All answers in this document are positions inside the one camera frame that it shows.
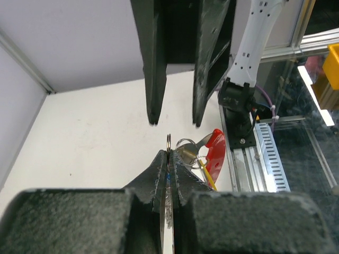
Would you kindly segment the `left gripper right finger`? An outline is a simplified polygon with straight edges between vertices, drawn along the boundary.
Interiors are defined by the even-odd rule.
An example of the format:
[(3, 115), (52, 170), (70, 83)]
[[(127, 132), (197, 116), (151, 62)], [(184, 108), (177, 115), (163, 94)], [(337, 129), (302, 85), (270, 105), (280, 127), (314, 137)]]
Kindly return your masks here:
[(338, 253), (321, 210), (297, 192), (217, 192), (169, 156), (175, 253)]

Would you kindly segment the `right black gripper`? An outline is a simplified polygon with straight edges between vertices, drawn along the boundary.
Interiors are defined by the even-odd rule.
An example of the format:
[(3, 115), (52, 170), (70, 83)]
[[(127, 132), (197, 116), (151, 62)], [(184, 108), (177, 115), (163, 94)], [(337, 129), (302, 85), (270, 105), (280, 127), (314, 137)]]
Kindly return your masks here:
[(230, 53), (236, 1), (135, 0), (130, 3), (143, 61), (149, 124), (157, 125), (159, 121), (166, 69), (194, 69), (192, 118), (199, 128), (208, 100), (211, 61), (220, 50), (223, 51), (220, 60)]

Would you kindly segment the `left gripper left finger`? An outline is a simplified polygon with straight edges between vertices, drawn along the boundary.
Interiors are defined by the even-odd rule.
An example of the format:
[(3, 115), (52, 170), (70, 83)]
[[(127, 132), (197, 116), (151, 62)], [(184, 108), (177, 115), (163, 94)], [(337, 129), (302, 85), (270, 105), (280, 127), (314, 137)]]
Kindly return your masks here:
[(167, 153), (118, 189), (27, 189), (1, 218), (1, 253), (162, 253)]

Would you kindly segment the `yellow key tag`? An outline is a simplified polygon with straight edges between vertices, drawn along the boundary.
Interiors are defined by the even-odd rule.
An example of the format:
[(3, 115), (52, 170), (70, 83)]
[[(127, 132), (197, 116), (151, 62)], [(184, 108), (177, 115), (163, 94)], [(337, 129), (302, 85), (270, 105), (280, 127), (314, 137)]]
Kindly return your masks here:
[(207, 171), (207, 168), (206, 168), (206, 166), (204, 165), (204, 163), (202, 162), (202, 160), (199, 160), (199, 164), (200, 164), (200, 167), (202, 168), (202, 170), (203, 170), (203, 172), (204, 172), (204, 175), (205, 175), (206, 178), (207, 178), (207, 181), (208, 181), (209, 185), (212, 187), (212, 189), (213, 189), (214, 191), (217, 191), (217, 188), (216, 188), (216, 186), (215, 186), (215, 183), (214, 183), (212, 177), (210, 176), (209, 172)]

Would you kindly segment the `red silver carabiner keyring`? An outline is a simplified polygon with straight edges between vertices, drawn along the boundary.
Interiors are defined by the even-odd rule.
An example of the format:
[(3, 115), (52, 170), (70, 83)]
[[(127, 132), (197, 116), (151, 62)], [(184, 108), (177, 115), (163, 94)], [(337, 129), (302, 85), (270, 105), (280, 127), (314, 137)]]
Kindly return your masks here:
[[(201, 148), (208, 149), (207, 154), (200, 153)], [(222, 165), (224, 163), (226, 149), (226, 138), (224, 133), (220, 129), (214, 129), (214, 131), (206, 135), (199, 142), (194, 142), (191, 139), (183, 138), (180, 139), (175, 145), (175, 151), (177, 151), (182, 159), (184, 165), (187, 167), (189, 172), (192, 170), (199, 170), (202, 175), (202, 182), (208, 186), (211, 190), (212, 187), (209, 185), (206, 176), (202, 168), (200, 167), (199, 160), (202, 160), (204, 165), (207, 168), (210, 176), (212, 177), (214, 183), (216, 182), (219, 173), (221, 171)], [(173, 189), (170, 185), (166, 186), (166, 200), (165, 200), (165, 215), (167, 228), (172, 229), (173, 233), (173, 243), (172, 243), (172, 253), (175, 253), (174, 249), (174, 198), (172, 197)]]

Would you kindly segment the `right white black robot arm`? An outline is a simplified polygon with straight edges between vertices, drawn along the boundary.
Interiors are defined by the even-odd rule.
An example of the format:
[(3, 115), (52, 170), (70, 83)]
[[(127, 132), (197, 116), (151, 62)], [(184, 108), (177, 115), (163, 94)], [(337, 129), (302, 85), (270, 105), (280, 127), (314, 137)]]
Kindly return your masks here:
[(222, 84), (219, 104), (246, 114), (257, 71), (285, 1), (251, 1), (248, 21), (233, 63), (228, 47), (234, 1), (132, 1), (145, 78), (148, 121), (159, 121), (169, 64), (194, 64), (193, 124), (200, 126), (207, 101)]

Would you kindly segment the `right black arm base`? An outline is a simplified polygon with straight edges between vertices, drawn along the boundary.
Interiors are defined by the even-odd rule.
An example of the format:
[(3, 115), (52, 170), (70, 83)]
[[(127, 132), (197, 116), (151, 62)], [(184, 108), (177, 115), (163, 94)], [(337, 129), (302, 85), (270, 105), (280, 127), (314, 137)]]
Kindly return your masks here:
[(251, 113), (239, 113), (224, 110), (227, 137), (231, 150), (245, 149), (256, 146), (254, 121)]

